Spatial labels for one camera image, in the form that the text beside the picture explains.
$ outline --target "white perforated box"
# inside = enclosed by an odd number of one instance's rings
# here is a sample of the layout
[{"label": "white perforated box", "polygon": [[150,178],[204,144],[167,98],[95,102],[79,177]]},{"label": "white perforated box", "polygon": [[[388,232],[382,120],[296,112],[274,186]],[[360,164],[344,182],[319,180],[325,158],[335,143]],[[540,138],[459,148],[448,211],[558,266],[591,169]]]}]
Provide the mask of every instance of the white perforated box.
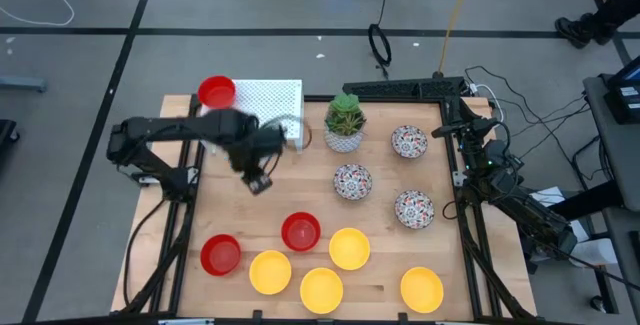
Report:
[{"label": "white perforated box", "polygon": [[[233,80],[236,86],[236,99],[233,108],[255,115],[260,125],[282,115],[302,118],[302,80]],[[202,105],[200,115],[209,108]],[[283,120],[288,140],[302,139],[300,122]]]}]

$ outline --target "concrete floor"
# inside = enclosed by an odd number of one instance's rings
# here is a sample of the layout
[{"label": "concrete floor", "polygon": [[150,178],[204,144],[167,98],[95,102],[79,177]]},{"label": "concrete floor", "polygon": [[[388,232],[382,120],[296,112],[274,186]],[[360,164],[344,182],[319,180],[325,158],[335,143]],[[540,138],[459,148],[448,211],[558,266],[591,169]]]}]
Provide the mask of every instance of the concrete floor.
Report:
[{"label": "concrete floor", "polygon": [[[69,0],[76,10],[71,25],[124,30],[138,1]],[[149,0],[141,27],[366,29],[377,21],[380,4],[381,0]],[[382,27],[442,30],[454,4],[455,0],[387,0]],[[0,6],[35,20],[67,17],[59,0],[0,0]],[[549,32],[558,16],[578,17],[595,10],[593,0],[466,0],[456,29]],[[28,35],[6,30],[25,26],[0,14],[0,39],[14,38],[0,41],[0,74],[44,77],[49,91],[0,93],[0,118],[15,119],[22,132],[0,173],[0,323],[18,322],[23,316],[126,33]],[[640,31],[640,19],[622,30]],[[462,75],[466,67],[483,65],[508,78],[541,115],[579,96],[585,77],[622,67],[611,43],[578,51],[555,38],[479,36],[450,40],[445,74]],[[431,35],[391,37],[390,78],[429,77],[438,65],[442,41]],[[640,40],[623,43],[632,57],[640,55]],[[318,59],[318,54],[325,57]],[[130,116],[156,116],[164,94],[193,93],[211,74],[299,78],[306,94],[334,94],[345,82],[381,80],[374,65],[366,36],[137,36],[38,319],[102,315],[110,308],[138,196],[104,156],[111,124]],[[481,71],[471,76],[491,86],[499,98],[518,100],[500,80]],[[504,108],[512,132],[526,125],[517,108]],[[585,113],[567,121],[557,134],[572,154],[596,134],[596,128]],[[522,154],[545,135],[544,128],[535,127],[516,137],[512,150]],[[599,168],[595,150],[581,158],[585,173]],[[524,161],[521,175],[529,187],[579,188],[552,141]],[[597,175],[593,184],[602,180]],[[617,284],[621,314],[603,315],[587,306],[597,291],[591,271],[566,263],[543,264],[531,282],[539,314],[547,319],[612,325],[634,321],[626,291]]]}]

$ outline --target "succulent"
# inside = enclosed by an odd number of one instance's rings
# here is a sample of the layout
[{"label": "succulent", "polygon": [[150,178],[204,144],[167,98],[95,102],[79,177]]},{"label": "succulent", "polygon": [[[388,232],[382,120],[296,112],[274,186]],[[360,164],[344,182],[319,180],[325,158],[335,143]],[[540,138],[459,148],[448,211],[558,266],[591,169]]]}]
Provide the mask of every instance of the succulent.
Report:
[{"label": "succulent", "polygon": [[341,93],[329,104],[327,126],[337,135],[350,136],[356,134],[367,121],[360,110],[360,102],[356,95]]}]

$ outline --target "white pot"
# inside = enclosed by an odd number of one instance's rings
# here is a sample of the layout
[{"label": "white pot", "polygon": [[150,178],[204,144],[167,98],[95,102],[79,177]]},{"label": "white pot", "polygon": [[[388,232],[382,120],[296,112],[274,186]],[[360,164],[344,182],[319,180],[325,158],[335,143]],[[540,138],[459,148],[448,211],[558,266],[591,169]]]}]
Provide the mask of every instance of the white pot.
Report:
[{"label": "white pot", "polygon": [[324,141],[327,142],[327,145],[334,151],[337,152],[351,152],[358,148],[360,145],[360,141],[364,137],[364,133],[362,132],[364,129],[364,125],[360,128],[360,131],[350,136],[342,136],[337,135],[334,132],[329,130],[327,123],[324,123]]}]

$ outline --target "yellow bowl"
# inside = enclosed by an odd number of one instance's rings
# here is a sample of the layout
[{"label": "yellow bowl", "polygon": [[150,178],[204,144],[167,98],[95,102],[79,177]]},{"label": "yellow bowl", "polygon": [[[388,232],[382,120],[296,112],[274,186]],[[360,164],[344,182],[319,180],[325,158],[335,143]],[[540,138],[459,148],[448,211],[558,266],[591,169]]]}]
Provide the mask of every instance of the yellow bowl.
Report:
[{"label": "yellow bowl", "polygon": [[338,230],[329,242],[331,260],[345,270],[361,268],[369,259],[370,251],[369,239],[358,229]]},{"label": "yellow bowl", "polygon": [[400,283],[402,300],[416,312],[428,314],[436,311],[444,298],[442,281],[433,270],[424,267],[409,269]]},{"label": "yellow bowl", "polygon": [[251,262],[249,280],[261,294],[273,295],[284,290],[291,279],[291,263],[283,253],[263,251]]},{"label": "yellow bowl", "polygon": [[342,301],[342,280],[333,270],[315,268],[300,283],[300,299],[309,311],[328,314]]}]

